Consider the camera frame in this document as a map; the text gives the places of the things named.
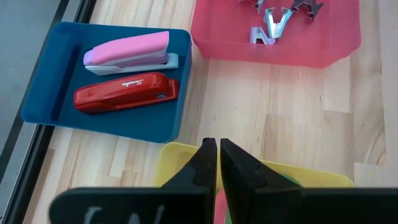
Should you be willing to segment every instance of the black plastic part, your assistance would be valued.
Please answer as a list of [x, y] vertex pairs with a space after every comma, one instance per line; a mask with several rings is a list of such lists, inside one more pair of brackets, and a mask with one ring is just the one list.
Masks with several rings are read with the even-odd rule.
[[161, 188], [69, 190], [52, 202], [50, 219], [53, 224], [138, 223], [132, 218], [140, 223], [211, 224], [216, 171], [216, 141], [204, 139], [197, 153]]
[[397, 223], [398, 189], [256, 191], [247, 223]]
[[294, 0], [292, 10], [299, 11], [302, 6], [308, 8], [307, 16], [314, 20], [319, 10], [323, 7], [323, 2], [317, 4], [317, 0]]
[[213, 138], [203, 140], [199, 150], [163, 188], [206, 187], [215, 192], [217, 178], [217, 144]]
[[206, 188], [73, 189], [52, 202], [50, 221], [52, 224], [210, 224], [210, 200]]
[[247, 224], [256, 210], [256, 190], [273, 192], [301, 186], [276, 173], [229, 139], [221, 139], [221, 176], [234, 224]]

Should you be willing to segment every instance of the wooden table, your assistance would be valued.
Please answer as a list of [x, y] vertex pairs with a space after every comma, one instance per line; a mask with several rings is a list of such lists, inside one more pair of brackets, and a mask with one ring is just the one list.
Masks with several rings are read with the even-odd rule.
[[[97, 0], [91, 22], [190, 30], [195, 0]], [[362, 0], [363, 43], [326, 69], [203, 59], [177, 142], [230, 138], [257, 158], [398, 185], [398, 1]], [[79, 186], [151, 186], [161, 144], [56, 128], [26, 223]]]

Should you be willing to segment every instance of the blue plastic tray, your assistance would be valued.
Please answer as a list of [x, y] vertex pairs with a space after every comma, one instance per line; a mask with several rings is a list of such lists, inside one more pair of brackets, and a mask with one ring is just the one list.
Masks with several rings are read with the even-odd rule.
[[[95, 115], [83, 114], [75, 109], [73, 92], [77, 88], [135, 74], [97, 76], [84, 68], [85, 52], [110, 40], [165, 30], [170, 31], [167, 51], [179, 55], [180, 68], [160, 72], [179, 81], [178, 100]], [[185, 30], [62, 22], [50, 34], [22, 109], [22, 118], [30, 123], [85, 129], [158, 143], [169, 142], [180, 131], [191, 64], [191, 37]]]

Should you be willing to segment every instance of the pink plastic bin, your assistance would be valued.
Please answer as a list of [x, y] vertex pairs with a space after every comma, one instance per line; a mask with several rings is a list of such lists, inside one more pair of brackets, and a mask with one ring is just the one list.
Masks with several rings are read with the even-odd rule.
[[275, 7], [279, 22], [293, 0], [265, 0], [260, 15], [252, 2], [197, 0], [191, 34], [204, 57], [323, 68], [361, 45], [359, 0], [318, 0], [325, 5], [313, 23], [305, 9], [294, 12], [275, 45], [250, 44], [251, 27], [267, 32], [265, 9]]

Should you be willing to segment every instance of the yellow plastic bin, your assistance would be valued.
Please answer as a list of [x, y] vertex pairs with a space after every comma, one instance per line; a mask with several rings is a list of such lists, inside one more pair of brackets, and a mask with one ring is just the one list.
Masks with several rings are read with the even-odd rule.
[[[196, 153], [198, 147], [177, 142], [166, 144], [159, 156], [155, 176], [155, 186], [160, 187], [170, 180]], [[276, 172], [287, 175], [303, 187], [353, 187], [354, 183], [346, 176], [331, 172], [305, 169], [295, 166], [278, 164], [276, 162], [261, 161]], [[223, 188], [218, 159], [217, 188]]]

